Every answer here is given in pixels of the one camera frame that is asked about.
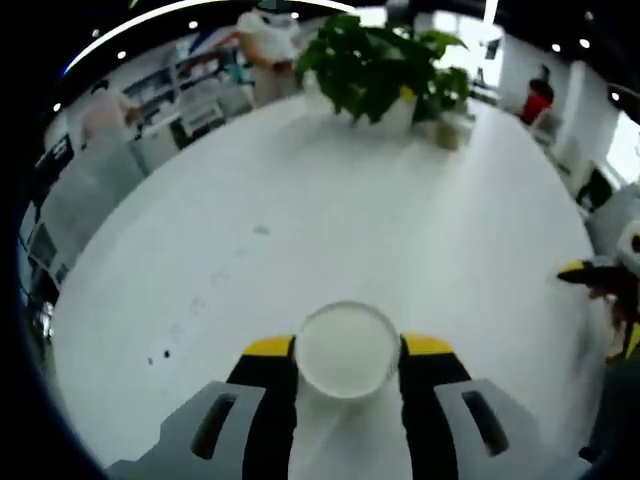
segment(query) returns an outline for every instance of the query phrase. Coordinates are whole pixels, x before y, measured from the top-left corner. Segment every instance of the white liquid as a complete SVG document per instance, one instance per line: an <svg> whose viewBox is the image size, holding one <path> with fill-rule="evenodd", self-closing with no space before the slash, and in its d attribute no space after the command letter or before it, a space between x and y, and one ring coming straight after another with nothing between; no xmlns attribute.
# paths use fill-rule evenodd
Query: white liquid
<svg viewBox="0 0 640 480"><path fill-rule="evenodd" d="M397 362L398 336L375 312L341 303L312 316L296 338L305 379L327 395L357 398L380 388Z"/></svg>

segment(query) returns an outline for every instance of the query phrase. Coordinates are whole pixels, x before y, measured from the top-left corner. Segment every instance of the round table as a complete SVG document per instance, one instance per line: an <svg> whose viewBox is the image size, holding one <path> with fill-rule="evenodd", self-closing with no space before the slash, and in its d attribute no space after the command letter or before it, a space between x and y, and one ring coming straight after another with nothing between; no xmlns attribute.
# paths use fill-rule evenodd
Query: round table
<svg viewBox="0 0 640 480"><path fill-rule="evenodd" d="M473 107L468 144L451 153L352 130L296 97L145 180L79 257L54 313L63 402L97 460L138 458L247 345L343 299L447 340L472 377L537 417L545 441L580 445L604 309L555 273L591 246L525 128Z"/></svg>

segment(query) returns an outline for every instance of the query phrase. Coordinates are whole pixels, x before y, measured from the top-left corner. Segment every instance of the yellow object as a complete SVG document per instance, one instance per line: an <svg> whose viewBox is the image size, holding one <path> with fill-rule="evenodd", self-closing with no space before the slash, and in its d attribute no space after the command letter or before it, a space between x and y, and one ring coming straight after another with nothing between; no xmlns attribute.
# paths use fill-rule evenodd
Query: yellow object
<svg viewBox="0 0 640 480"><path fill-rule="evenodd" d="M419 333L403 333L407 342L409 355L436 355L438 353L453 353L453 348L444 340L428 337Z"/></svg>
<svg viewBox="0 0 640 480"><path fill-rule="evenodd" d="M289 353L289 345L293 335L280 335L278 337L265 338L249 345L243 355L255 355L261 357L286 357Z"/></svg>
<svg viewBox="0 0 640 480"><path fill-rule="evenodd" d="M560 269L560 273L573 272L575 270L583 270L585 268L584 262L581 260L574 260L572 262L567 263L564 267Z"/></svg>
<svg viewBox="0 0 640 480"><path fill-rule="evenodd" d="M640 325L635 324L631 332L631 341L629 342L629 348L624 353L624 358L629 358L631 356L631 352L633 352L638 343L640 343Z"/></svg>
<svg viewBox="0 0 640 480"><path fill-rule="evenodd" d="M406 100L407 102L412 102L416 98L416 94L413 93L409 87L403 85L400 87L400 98Z"/></svg>

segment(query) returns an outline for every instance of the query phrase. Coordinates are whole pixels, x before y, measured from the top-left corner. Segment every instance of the person in red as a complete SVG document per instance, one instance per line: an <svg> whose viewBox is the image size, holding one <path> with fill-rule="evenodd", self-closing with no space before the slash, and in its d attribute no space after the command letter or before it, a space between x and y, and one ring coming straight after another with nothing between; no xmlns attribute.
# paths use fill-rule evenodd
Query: person in red
<svg viewBox="0 0 640 480"><path fill-rule="evenodd" d="M550 77L549 67L541 65L540 76L529 82L529 96L518 113L518 117L525 125L531 125L543 110L550 108L553 104L554 93L549 85Z"/></svg>

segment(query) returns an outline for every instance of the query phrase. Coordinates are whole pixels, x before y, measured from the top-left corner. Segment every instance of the green leaves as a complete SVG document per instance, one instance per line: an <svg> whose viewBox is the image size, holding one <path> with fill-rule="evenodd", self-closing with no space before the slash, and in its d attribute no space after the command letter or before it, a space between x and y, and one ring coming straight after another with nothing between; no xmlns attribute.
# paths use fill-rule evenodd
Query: green leaves
<svg viewBox="0 0 640 480"><path fill-rule="evenodd" d="M336 113L347 110L379 122L399 98L401 87L416 95L414 122L436 118L468 96L466 72L438 71L434 62L449 45L464 43L444 32L416 36L406 25L363 27L352 15L330 17L296 65L296 78L313 71Z"/></svg>

